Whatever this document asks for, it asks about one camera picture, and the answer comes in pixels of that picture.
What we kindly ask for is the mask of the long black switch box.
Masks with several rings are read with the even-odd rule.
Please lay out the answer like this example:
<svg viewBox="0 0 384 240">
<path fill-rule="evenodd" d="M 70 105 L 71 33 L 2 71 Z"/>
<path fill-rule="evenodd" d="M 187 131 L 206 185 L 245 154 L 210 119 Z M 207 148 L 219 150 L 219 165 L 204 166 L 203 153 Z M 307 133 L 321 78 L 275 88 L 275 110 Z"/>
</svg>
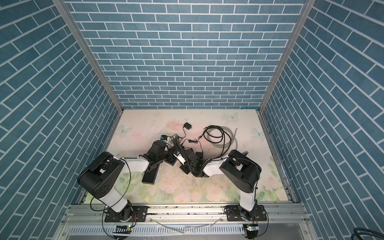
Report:
<svg viewBox="0 0 384 240">
<path fill-rule="evenodd" d="M 149 164 L 149 166 L 147 167 L 147 169 L 144 172 L 144 175 L 142 178 L 142 183 L 154 185 L 158 171 L 159 171 L 159 168 L 160 168 L 159 164 Z"/>
</svg>

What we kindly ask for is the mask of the small black power adapter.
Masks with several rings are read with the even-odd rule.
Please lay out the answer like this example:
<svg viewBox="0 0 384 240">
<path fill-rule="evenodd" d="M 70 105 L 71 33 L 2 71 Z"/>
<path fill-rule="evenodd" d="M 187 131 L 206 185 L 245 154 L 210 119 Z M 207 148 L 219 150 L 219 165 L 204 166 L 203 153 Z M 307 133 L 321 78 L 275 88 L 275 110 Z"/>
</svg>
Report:
<svg viewBox="0 0 384 240">
<path fill-rule="evenodd" d="M 196 152 L 196 155 L 198 158 L 203 159 L 204 158 L 204 153 L 203 152 Z"/>
</svg>

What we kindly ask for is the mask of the black wall plug adapter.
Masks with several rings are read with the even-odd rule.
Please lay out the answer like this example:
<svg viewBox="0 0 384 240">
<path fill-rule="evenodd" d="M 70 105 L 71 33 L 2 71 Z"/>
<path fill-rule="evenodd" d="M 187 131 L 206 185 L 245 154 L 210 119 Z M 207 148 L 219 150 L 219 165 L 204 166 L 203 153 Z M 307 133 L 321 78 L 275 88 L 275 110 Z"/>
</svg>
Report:
<svg viewBox="0 0 384 240">
<path fill-rule="evenodd" d="M 192 125 L 189 124 L 189 123 L 185 123 L 185 124 L 183 125 L 183 128 L 186 129 L 186 130 L 190 130 L 190 129 L 192 128 Z"/>
</svg>

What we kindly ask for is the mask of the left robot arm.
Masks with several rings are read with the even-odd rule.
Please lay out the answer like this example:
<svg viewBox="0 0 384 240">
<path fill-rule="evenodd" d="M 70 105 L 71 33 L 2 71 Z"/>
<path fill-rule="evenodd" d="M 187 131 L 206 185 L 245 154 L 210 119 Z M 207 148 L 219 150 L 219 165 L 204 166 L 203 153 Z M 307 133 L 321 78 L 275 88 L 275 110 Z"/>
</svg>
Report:
<svg viewBox="0 0 384 240">
<path fill-rule="evenodd" d="M 78 176 L 77 182 L 95 199 L 115 213 L 128 209 L 130 202 L 115 187 L 120 175 L 144 173 L 142 183 L 154 184 L 159 166 L 164 161 L 176 162 L 174 148 L 165 141 L 153 142 L 150 150 L 136 158 L 118 158 L 102 152 Z"/>
</svg>

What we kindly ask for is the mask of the black network switch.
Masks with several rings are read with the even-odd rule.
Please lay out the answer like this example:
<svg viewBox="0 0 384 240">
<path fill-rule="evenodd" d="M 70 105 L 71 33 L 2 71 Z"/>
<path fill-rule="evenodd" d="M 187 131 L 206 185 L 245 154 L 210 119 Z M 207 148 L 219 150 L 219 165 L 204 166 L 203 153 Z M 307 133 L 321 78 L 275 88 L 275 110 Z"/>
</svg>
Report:
<svg viewBox="0 0 384 240">
<path fill-rule="evenodd" d="M 166 150 L 165 150 L 165 162 L 168 163 L 171 166 L 174 166 L 175 163 L 179 160 L 178 156 L 182 153 L 183 148 L 181 145 L 170 145 L 166 143 Z"/>
</svg>

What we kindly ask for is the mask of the aluminium front rail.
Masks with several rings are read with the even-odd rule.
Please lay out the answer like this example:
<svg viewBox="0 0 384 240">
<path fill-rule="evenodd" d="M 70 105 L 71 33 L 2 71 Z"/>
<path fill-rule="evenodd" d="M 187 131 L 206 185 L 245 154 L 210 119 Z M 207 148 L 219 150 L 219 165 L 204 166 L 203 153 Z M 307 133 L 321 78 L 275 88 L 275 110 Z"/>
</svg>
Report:
<svg viewBox="0 0 384 240">
<path fill-rule="evenodd" d="M 88 205 L 71 205 L 62 223 L 67 225 L 112 225 L 121 224 L 115 215 L 103 212 L 101 205 L 91 210 Z M 128 224 L 211 224 L 244 223 L 238 205 L 235 203 L 205 204 L 134 204 L 133 217 Z M 309 222 L 309 216 L 303 204 L 291 202 L 261 202 L 256 206 L 255 223 L 289 223 Z"/>
</svg>

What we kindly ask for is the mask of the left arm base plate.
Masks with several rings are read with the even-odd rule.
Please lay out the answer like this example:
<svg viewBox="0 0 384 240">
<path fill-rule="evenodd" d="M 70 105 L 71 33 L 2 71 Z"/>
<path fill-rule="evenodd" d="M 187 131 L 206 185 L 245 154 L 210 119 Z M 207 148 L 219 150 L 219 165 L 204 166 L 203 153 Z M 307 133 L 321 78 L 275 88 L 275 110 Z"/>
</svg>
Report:
<svg viewBox="0 0 384 240">
<path fill-rule="evenodd" d="M 145 222 L 148 209 L 149 207 L 147 206 L 128 206 L 119 213 L 113 209 L 107 209 L 104 221 L 107 223 Z"/>
</svg>

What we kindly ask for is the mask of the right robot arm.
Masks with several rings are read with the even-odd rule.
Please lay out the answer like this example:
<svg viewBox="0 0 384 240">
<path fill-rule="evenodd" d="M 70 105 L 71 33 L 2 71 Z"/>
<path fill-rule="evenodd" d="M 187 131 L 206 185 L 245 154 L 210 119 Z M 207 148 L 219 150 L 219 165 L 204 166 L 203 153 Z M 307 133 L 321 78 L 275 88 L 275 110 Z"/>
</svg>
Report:
<svg viewBox="0 0 384 240">
<path fill-rule="evenodd" d="M 196 178 L 225 175 L 240 191 L 240 209 L 251 213 L 257 204 L 256 189 L 262 168 L 245 154 L 231 150 L 216 159 L 202 160 L 192 150 L 177 151 L 174 156 L 185 167 L 186 173 Z"/>
</svg>

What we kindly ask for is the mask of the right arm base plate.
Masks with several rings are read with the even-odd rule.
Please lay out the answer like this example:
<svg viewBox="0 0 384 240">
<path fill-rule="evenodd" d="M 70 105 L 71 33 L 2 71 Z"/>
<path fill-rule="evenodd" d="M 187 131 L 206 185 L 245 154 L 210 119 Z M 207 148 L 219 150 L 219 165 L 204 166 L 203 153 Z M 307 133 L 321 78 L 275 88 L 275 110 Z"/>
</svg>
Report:
<svg viewBox="0 0 384 240">
<path fill-rule="evenodd" d="M 266 221 L 268 219 L 267 212 L 263 205 L 255 205 L 249 212 L 240 205 L 227 205 L 224 212 L 228 222 L 239 221 Z"/>
</svg>

